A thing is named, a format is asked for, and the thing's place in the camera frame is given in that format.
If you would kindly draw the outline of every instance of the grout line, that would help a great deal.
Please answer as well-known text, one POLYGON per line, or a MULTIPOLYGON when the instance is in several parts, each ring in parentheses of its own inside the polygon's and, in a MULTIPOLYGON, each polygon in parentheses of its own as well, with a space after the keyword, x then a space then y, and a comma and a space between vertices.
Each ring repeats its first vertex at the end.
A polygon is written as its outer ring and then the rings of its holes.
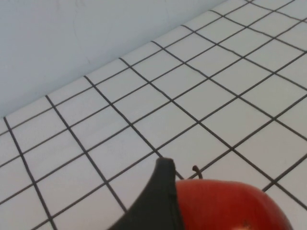
POLYGON ((26 171, 27 171, 27 173, 28 173, 28 175, 29 175, 29 177, 30 177, 30 179, 31 179, 31 181, 32 181, 32 184, 33 184, 33 186, 34 186, 34 188, 35 188, 35 190, 36 190, 36 193, 37 193, 37 195, 38 195, 38 198, 39 198, 39 200, 40 200, 40 202, 41 202, 41 204, 42 204, 42 206, 43 206, 43 208, 44 208, 44 210, 45 210, 45 213, 46 213, 46 215, 47 215, 47 218, 48 218, 48 220, 50 221, 52 228, 53 228, 54 230, 57 230, 57 226, 55 225, 55 223, 53 222, 53 220, 52 220, 52 218, 51 218, 51 214, 50 214, 50 212, 49 212, 49 210, 48 210, 48 208, 47 208, 47 205, 46 205, 46 203, 45 203, 45 201, 44 201, 44 198, 43 198, 41 192, 39 191, 39 188, 38 188, 38 186, 37 186, 37 184, 36 184, 36 182, 35 182, 35 179, 34 179, 32 173, 31 173, 31 171, 30 171, 30 169, 29 169, 28 163, 27 163, 27 161, 25 160, 25 158, 24 158, 24 156, 23 156, 23 154, 22 154, 22 151, 21 151, 20 146, 19 146, 19 144, 18 144, 18 142, 17 142, 17 139, 16 139, 15 135, 13 134, 13 131, 12 131, 12 129, 11 129, 11 127, 10 127, 8 121, 6 120, 6 117, 4 117, 4 122, 5 122, 5 124, 6 124, 7 128, 8 128, 8 130, 9 130, 9 132, 10 132, 12 138, 13 138, 13 141, 14 141, 14 143, 15 143, 15 145, 16 145, 16 148, 18 149, 19 155, 20 155, 20 157, 21 157, 21 159, 22 159, 22 161, 23 161, 23 163, 24 163, 24 167, 25 167, 25 169, 26 169, 26 171))
POLYGON ((60 114, 60 112, 58 111, 58 109, 54 106, 53 102, 50 100, 50 98, 48 96, 46 96, 47 100, 49 101, 49 103, 52 105, 53 109, 56 111, 56 113, 58 114, 58 116, 60 117, 60 119, 62 120, 62 122, 64 123, 64 125, 66 126, 66 128, 69 130, 69 132, 71 133, 71 135, 73 136, 73 138, 76 140, 76 142, 78 143, 78 145, 80 146, 80 148, 82 149, 82 151, 84 152, 84 154, 86 155, 86 157, 88 158, 88 160, 90 161, 90 163, 92 164, 92 166, 95 168, 95 170, 97 171, 97 173, 99 174, 99 176, 101 177, 101 179, 104 181, 104 183, 106 183, 106 186, 108 187, 108 189, 110 190, 110 192, 112 193, 113 197, 117 200, 118 204, 120 205, 120 207, 124 210, 124 212, 127 212, 126 207, 124 206, 124 204, 121 202, 121 200, 119 199, 119 197, 117 196, 117 194, 115 193, 115 191, 113 190, 113 188, 108 184, 106 178, 103 176, 103 174, 101 173, 101 171, 99 170, 99 168, 97 167, 97 165, 95 164, 94 160, 91 158, 91 156, 88 154, 88 152, 86 151, 86 149, 84 148, 84 146, 82 145, 82 143, 80 142, 80 140, 77 138, 77 136, 75 135, 75 133, 72 131, 72 129, 69 127, 69 125, 67 124, 67 122, 65 121, 65 119, 62 117, 62 115, 60 114))
POLYGON ((84 153, 81 153, 77 156, 75 156, 74 158, 71 158, 69 161, 65 162, 64 164, 60 165, 59 167, 55 168, 54 170, 48 172, 46 175, 42 176, 41 178, 39 178, 38 180, 36 180, 36 183, 44 180, 46 177, 50 176, 51 174, 55 173, 56 171, 60 170, 61 168, 63 168, 64 166, 68 165, 69 163, 73 162, 74 160, 80 158, 81 156, 83 156, 84 153))
POLYGON ((63 100, 63 101, 61 101, 61 102, 55 104, 55 106, 57 107, 57 106, 59 106, 59 105, 65 103, 65 102, 69 101, 70 99, 72 99, 72 98, 74 98, 74 97, 76 97, 76 96, 78 96, 78 95, 80 95, 80 94, 82 94, 82 93, 84 93, 84 92, 90 90, 90 89, 92 89, 92 87, 86 88, 85 90, 82 90, 82 91, 80 91, 80 92, 74 94, 73 96, 70 96, 69 98, 66 98, 65 100, 63 100))
POLYGON ((0 133, 0 137, 3 135, 3 134, 6 134, 6 133, 8 133, 9 131, 8 130, 6 130, 6 131, 4 131, 3 133, 0 133))
POLYGON ((40 227, 42 227, 44 224, 47 224, 49 222, 48 219, 46 219, 45 221, 41 222, 39 225, 36 225, 34 228, 32 228, 31 230, 37 230, 40 227))
POLYGON ((7 202, 8 200, 12 199, 14 196, 17 196, 18 194, 22 193, 23 191, 27 190, 28 188, 32 187, 33 184, 29 184, 28 186, 24 187, 22 190, 19 190, 17 193, 14 193, 13 195, 5 198, 4 200, 2 200, 0 202, 0 205, 2 205, 3 203, 7 202))
POLYGON ((87 198, 89 195, 93 194, 94 192, 96 192, 98 189, 102 188, 103 186, 107 186, 106 183, 102 183, 101 185, 97 186, 96 188, 94 188, 92 191, 90 191, 89 193, 83 195, 82 197, 80 197, 79 199, 77 199, 76 201, 74 201, 73 203, 71 203, 70 205, 66 206, 64 209, 62 209, 61 211, 57 212, 56 214, 54 214, 52 216, 52 218, 56 218, 57 216, 59 216, 60 214, 62 214, 63 212, 65 212, 66 210, 70 209, 72 206, 76 205, 77 203, 79 203, 80 201, 84 200, 85 198, 87 198))
POLYGON ((113 181, 114 179, 116 179, 117 177, 121 176, 123 173, 125 173, 126 171, 128 171, 129 169, 131 169, 133 166, 137 165, 138 163, 140 163, 141 161, 143 161, 144 159, 148 158, 149 156, 153 155, 155 153, 155 151, 151 151, 150 153, 146 154, 145 156, 141 157, 140 159, 138 159, 136 162, 134 162, 133 164, 131 164, 130 166, 128 166, 127 168, 125 168, 124 170, 120 171, 119 173, 115 174, 114 176, 112 176, 110 179, 108 179, 108 182, 113 181))
POLYGON ((289 197, 291 197, 294 201, 296 201, 302 208, 304 208, 307 211, 307 206, 297 199, 293 194, 291 194, 288 190, 286 190, 284 187, 282 187, 280 184, 275 184, 277 187, 279 187, 284 193, 286 193, 289 197))
POLYGON ((39 115, 41 115, 41 114, 43 114, 43 113, 45 113, 45 112, 48 112, 48 111, 51 110, 51 109, 52 109, 51 107, 48 108, 48 109, 45 109, 44 111, 42 111, 42 112, 40 112, 40 113, 38 113, 38 114, 36 114, 36 115, 34 115, 34 116, 32 116, 32 117, 30 117, 30 118, 24 120, 23 122, 21 122, 21 123, 15 125, 15 126, 13 126, 11 129, 13 130, 13 129, 17 128, 18 126, 20 126, 20 125, 26 123, 27 121, 30 121, 30 120, 32 120, 33 118, 36 118, 37 116, 39 116, 39 115))
POLYGON ((19 158, 19 157, 20 157, 20 155, 18 155, 18 156, 16 156, 16 157, 13 157, 12 159, 8 160, 7 162, 5 162, 5 163, 1 164, 1 165, 0 165, 0 168, 1 168, 1 167, 3 167, 3 166, 4 166, 4 165, 6 165, 6 164, 8 164, 8 163, 12 162, 13 160, 15 160, 15 159, 19 158))
POLYGON ((47 141, 53 139, 54 137, 60 135, 61 133, 64 133, 65 131, 67 131, 67 129, 63 129, 62 131, 60 131, 60 132, 58 132, 58 133, 56 133, 56 134, 54 134, 54 135, 48 137, 47 139, 43 140, 42 142, 39 142, 38 144, 36 144, 36 145, 34 145, 33 147, 31 147, 31 148, 27 149, 26 151, 24 151, 24 152, 23 152, 23 155, 26 154, 27 152, 29 152, 29 151, 31 151, 31 150, 37 148, 38 146, 40 146, 40 145, 46 143, 47 141))

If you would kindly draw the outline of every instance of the red apple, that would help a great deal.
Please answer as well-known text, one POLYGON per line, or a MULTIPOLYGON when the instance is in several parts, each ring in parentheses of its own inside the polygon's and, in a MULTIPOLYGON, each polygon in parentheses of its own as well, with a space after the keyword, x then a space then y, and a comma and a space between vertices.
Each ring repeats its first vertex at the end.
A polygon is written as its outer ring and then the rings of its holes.
POLYGON ((194 179, 176 187, 185 230, 293 230, 277 204, 253 186, 194 179))

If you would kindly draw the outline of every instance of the wall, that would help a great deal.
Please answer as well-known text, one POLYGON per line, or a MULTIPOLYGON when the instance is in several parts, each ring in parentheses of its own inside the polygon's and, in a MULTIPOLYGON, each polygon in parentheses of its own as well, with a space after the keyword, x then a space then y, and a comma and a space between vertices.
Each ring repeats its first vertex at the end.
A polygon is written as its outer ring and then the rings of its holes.
POLYGON ((0 117, 223 1, 0 1, 0 117))

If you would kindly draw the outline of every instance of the black object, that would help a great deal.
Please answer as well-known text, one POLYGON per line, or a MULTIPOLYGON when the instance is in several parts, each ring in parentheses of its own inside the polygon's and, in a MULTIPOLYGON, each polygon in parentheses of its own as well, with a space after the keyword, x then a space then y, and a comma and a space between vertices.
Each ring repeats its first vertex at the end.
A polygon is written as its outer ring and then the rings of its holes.
POLYGON ((109 230, 184 230, 172 159, 157 159, 154 172, 131 208, 109 230))

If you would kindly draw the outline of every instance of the white tile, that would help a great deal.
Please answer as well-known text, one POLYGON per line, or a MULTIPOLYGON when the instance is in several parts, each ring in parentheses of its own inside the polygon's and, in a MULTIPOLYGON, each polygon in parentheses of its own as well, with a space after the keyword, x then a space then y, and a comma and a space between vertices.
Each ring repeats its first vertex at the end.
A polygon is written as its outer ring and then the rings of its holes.
POLYGON ((270 13, 269 10, 265 10, 252 4, 247 4, 246 6, 243 6, 242 8, 238 9, 237 11, 234 11, 227 15, 227 18, 230 18, 242 25, 250 25, 251 23, 255 22, 256 20, 268 13, 270 13))
POLYGON ((276 71, 301 54, 301 51, 273 40, 248 55, 247 58, 272 71, 276 71))
POLYGON ((33 186, 0 206, 1 229, 32 229, 47 219, 33 186))
POLYGON ((51 215, 102 184, 99 174, 82 156, 37 183, 51 215))
POLYGON ((307 152, 307 141, 272 122, 236 148, 242 155, 276 178, 307 152))
POLYGON ((133 68, 147 80, 152 81, 180 64, 181 62, 172 57, 170 54, 165 51, 161 51, 135 65, 133 68))
POLYGON ((221 45, 244 56, 269 40, 270 37, 247 28, 222 42, 221 45))
POLYGON ((157 45, 155 45, 152 42, 149 42, 147 44, 144 44, 143 46, 131 51, 130 53, 122 56, 122 58, 130 65, 133 65, 134 63, 143 60, 144 58, 150 56, 151 54, 159 51, 161 48, 159 48, 157 45))
POLYGON ((304 19, 307 17, 306 9, 307 9, 307 1, 296 0, 294 2, 291 2, 289 5, 282 7, 278 11, 298 19, 304 19))
POLYGON ((15 111, 14 113, 6 116, 6 119, 11 128, 15 125, 22 123, 23 121, 45 111, 51 107, 51 104, 45 97, 38 99, 37 101, 15 111))
POLYGON ((302 201, 304 204, 307 204, 306 176, 307 160, 304 160, 278 183, 293 194, 297 199, 302 201))
POLYGON ((183 38, 184 36, 187 36, 190 33, 191 31, 187 28, 183 26, 178 26, 176 29, 173 29, 170 32, 156 38, 154 41, 159 45, 165 47, 183 38))
POLYGON ((68 162, 83 151, 69 131, 27 152, 24 157, 35 180, 68 162))
POLYGON ((278 38, 298 48, 307 50, 307 23, 300 23, 278 38))
POLYGON ((284 6, 285 4, 287 4, 288 2, 290 2, 291 0, 255 0, 253 1, 253 3, 265 7, 265 8, 269 8, 271 10, 275 10, 281 6, 284 6))
POLYGON ((52 100, 53 104, 57 105, 58 103, 76 95, 77 93, 82 92, 90 88, 92 85, 85 78, 79 78, 78 80, 73 81, 72 83, 63 86, 62 88, 49 94, 49 98, 52 100))
POLYGON ((270 183, 267 178, 233 152, 219 159, 203 171, 202 175, 204 179, 237 181, 250 184, 259 189, 264 188, 270 183))
POLYGON ((97 85, 97 88, 111 102, 114 102, 144 84, 146 84, 146 81, 133 70, 128 69, 97 85))
POLYGON ((306 92, 296 85, 271 76, 242 97, 272 116, 278 115, 306 92))
POLYGON ((209 77, 238 59, 239 56, 223 48, 215 46, 195 59, 189 61, 188 64, 200 70, 209 77))
POLYGON ((107 105, 108 102, 93 88, 60 104, 57 109, 71 126, 107 105))
POLYGON ((214 76, 213 80, 232 92, 241 94, 269 74, 270 72, 243 59, 214 76))
POLYGON ((58 230, 106 230, 123 214, 108 188, 103 186, 57 216, 54 221, 58 230))
POLYGON ((136 123, 135 127, 157 148, 194 123, 192 118, 170 103, 136 123))
POLYGON ((66 129, 52 109, 13 129, 22 152, 66 129))
POLYGON ((213 43, 206 39, 196 34, 191 34, 181 41, 171 45, 167 50, 181 60, 187 61, 213 45, 213 43))
POLYGON ((297 20, 286 17, 280 13, 271 13, 260 21, 256 22, 251 28, 264 32, 271 36, 277 36, 278 34, 286 31, 291 26, 297 23, 297 20))
POLYGON ((6 132, 8 128, 6 127, 6 124, 4 122, 3 118, 0 118, 0 135, 4 132, 6 132))
POLYGON ((168 102, 168 99, 151 85, 137 90, 114 106, 131 122, 143 117, 168 102))
POLYGON ((278 118, 281 122, 307 137, 307 99, 305 98, 284 115, 278 118))
POLYGON ((19 155, 9 132, 0 136, 0 165, 19 155))
POLYGON ((300 57, 278 73, 294 82, 307 87, 307 55, 300 57))
POLYGON ((224 15, 246 3, 247 2, 244 0, 229 0, 214 7, 213 10, 224 15))
POLYGON ((153 154, 111 181, 110 185, 126 208, 129 208, 141 194, 154 172, 158 157, 153 154))
POLYGON ((273 186, 266 192, 281 208, 289 219, 293 229, 305 230, 307 226, 307 212, 297 202, 291 199, 278 187, 273 186))
POLYGON ((130 127, 89 152, 105 178, 126 169, 152 149, 130 127))
POLYGON ((182 65, 153 81, 153 84, 169 97, 174 98, 205 79, 197 71, 182 65))
POLYGON ((72 127, 72 131, 88 150, 127 125, 128 123, 110 106, 72 127))
POLYGON ((232 94, 208 80, 176 99, 176 102, 200 120, 233 98, 232 94))
POLYGON ((31 184, 21 158, 0 168, 0 202, 31 184))
POLYGON ((175 161, 176 170, 184 177, 194 174, 193 165, 204 167, 228 148, 200 125, 182 134, 159 152, 175 161))
POLYGON ((196 18, 192 19, 191 21, 188 21, 184 25, 186 25, 188 28, 192 30, 198 30, 199 28, 211 23, 212 21, 218 19, 219 17, 220 16, 218 14, 213 13, 211 11, 207 11, 197 16, 196 18))
POLYGON ((107 79, 123 69, 127 69, 128 66, 121 60, 116 59, 105 66, 87 74, 86 76, 91 80, 92 83, 97 84, 104 79, 107 79))
POLYGON ((269 120, 268 116, 236 99, 202 123, 233 146, 269 120))
POLYGON ((199 30, 198 33, 214 42, 220 42, 225 38, 233 35, 244 27, 221 18, 210 25, 199 30))

